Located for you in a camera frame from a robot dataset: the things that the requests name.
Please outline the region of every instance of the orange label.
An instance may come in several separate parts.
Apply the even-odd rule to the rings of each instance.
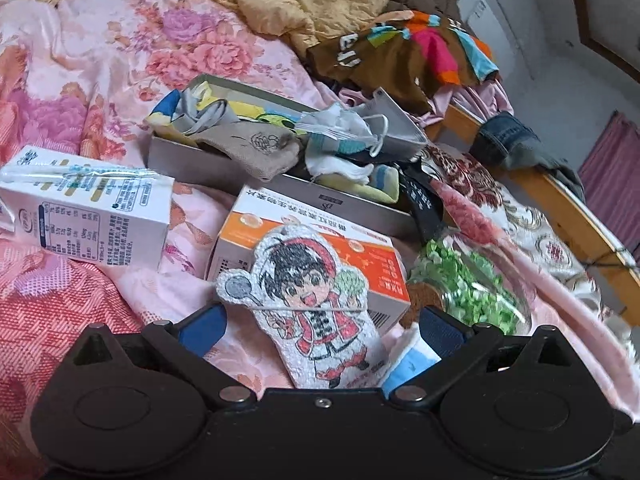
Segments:
[[[254,214],[233,211],[220,231],[220,238],[253,250],[268,231],[283,224],[283,222],[265,220]],[[362,271],[369,281],[370,290],[396,300],[409,301],[393,248],[350,240],[337,231],[333,233],[320,231],[319,233],[334,247],[338,257],[344,263]]]

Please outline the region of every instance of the pink curtain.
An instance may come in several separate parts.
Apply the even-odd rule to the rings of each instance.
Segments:
[[[640,258],[640,132],[615,111],[580,167],[587,206]]]

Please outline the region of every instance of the face mask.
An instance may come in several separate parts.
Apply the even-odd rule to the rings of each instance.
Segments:
[[[323,137],[315,139],[322,140],[323,151],[349,155],[369,148],[371,156],[376,156],[382,149],[388,120],[381,114],[360,116],[353,109],[334,103],[325,110],[302,115],[296,129]]]

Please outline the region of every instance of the wooden bed frame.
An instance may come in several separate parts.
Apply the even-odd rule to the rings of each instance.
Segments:
[[[471,144],[481,123],[455,105],[450,105],[444,121],[428,126],[427,136],[437,140],[443,130],[453,131],[462,141]],[[507,175],[535,200],[549,220],[556,234],[566,243],[580,261],[593,261],[603,257],[603,264],[626,263],[624,257],[615,253],[615,247],[602,229],[567,196],[566,192],[547,174],[536,169],[505,172],[494,170],[500,177]],[[621,316],[632,326],[640,325],[640,278],[631,269],[624,267],[599,267],[600,274],[609,282],[618,299],[624,305]]]

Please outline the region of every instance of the transparent jar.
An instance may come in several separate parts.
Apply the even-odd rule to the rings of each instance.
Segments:
[[[491,323],[506,335],[531,330],[529,305],[536,296],[502,250],[447,230],[420,251],[408,283],[437,291],[442,308],[469,326]]]

